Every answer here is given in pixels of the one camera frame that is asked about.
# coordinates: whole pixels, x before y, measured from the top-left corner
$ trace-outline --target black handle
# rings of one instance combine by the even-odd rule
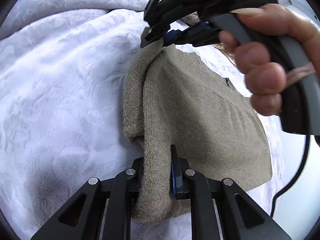
[[[218,221],[213,206],[207,178],[194,170],[184,171],[183,176],[193,186],[190,196],[192,240],[220,239]]]
[[[263,43],[271,61],[286,72],[310,62],[300,43],[292,37],[268,36],[246,27],[231,13],[209,20],[221,30],[229,31],[240,44],[251,41]],[[282,93],[282,129],[288,133],[320,135],[320,87],[315,74],[308,75]]]

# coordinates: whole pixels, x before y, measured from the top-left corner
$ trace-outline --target fabric fold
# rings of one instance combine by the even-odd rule
[[[181,211],[170,194],[171,144],[193,169],[211,179],[230,177],[244,190],[272,175],[267,138],[249,98],[196,53],[162,45],[158,40],[140,51],[124,92],[124,134],[144,147],[134,216],[153,223]]]

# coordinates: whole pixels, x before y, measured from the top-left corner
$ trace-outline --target white fluffy blanket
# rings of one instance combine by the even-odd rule
[[[123,85],[148,0],[19,0],[0,29],[0,208],[22,240],[91,177],[114,177],[143,151],[124,139]],[[172,27],[183,29],[183,23]],[[193,48],[244,95],[243,76],[212,46]],[[270,211],[284,181],[273,117],[261,118],[273,179],[250,195]],[[191,239],[190,214],[132,223],[132,239]]]

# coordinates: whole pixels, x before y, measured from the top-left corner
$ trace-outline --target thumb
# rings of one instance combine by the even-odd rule
[[[298,40],[320,73],[320,32],[310,19],[279,4],[236,9],[231,13],[236,13],[242,23],[257,32],[272,36],[289,35]]]

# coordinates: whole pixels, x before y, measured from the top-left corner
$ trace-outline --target black cable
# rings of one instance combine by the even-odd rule
[[[310,146],[310,135],[306,135],[306,141],[305,141],[305,146],[304,146],[304,152],[303,152],[303,156],[302,156],[302,160],[300,163],[300,166],[296,172],[296,174],[293,176],[293,178],[290,180],[290,182],[284,186],[283,189],[281,189],[274,197],[272,200],[272,209],[271,209],[271,217],[273,218],[274,212],[275,212],[275,208],[276,208],[276,200],[278,197],[280,197],[282,194],[286,193],[298,180],[298,178],[300,177],[304,166],[306,165],[306,161],[308,158],[308,152],[309,152],[309,146]]]

